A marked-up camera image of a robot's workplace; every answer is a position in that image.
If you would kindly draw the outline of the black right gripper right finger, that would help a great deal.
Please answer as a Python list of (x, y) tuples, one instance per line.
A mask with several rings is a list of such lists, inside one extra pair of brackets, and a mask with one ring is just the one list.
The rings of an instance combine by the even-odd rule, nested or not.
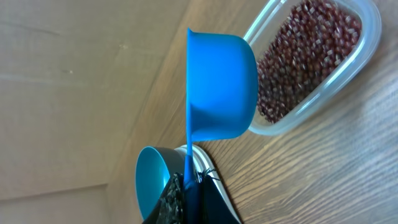
[(216, 183), (220, 179), (210, 176), (214, 169), (199, 172), (200, 214), (201, 224), (238, 224), (238, 220), (229, 210), (222, 194), (218, 191)]

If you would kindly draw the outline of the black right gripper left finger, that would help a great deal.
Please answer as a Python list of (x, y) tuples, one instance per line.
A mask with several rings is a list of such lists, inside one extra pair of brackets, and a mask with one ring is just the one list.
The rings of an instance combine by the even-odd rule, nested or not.
[(183, 224), (183, 175), (174, 173), (163, 189), (154, 209), (142, 224)]

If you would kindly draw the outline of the white digital kitchen scale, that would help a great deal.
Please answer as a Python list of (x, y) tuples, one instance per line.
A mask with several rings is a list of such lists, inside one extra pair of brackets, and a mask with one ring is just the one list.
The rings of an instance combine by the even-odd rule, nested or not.
[(181, 186), (183, 223), (241, 223), (229, 195), (208, 154), (199, 146), (193, 149), (194, 182)]

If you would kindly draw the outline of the blue plastic measuring scoop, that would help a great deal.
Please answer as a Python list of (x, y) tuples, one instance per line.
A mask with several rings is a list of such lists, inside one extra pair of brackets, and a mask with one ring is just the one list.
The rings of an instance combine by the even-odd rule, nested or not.
[(187, 30), (186, 139), (183, 173), (184, 214), (198, 223), (193, 143), (232, 139), (250, 126), (257, 103), (256, 59), (239, 36)]

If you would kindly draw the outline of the red adzuki beans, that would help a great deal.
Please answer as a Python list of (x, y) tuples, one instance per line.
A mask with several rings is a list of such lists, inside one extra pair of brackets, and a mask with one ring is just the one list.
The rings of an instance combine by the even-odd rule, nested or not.
[(257, 109), (276, 123), (301, 103), (351, 53), (362, 23), (331, 1), (294, 6), (257, 61)]

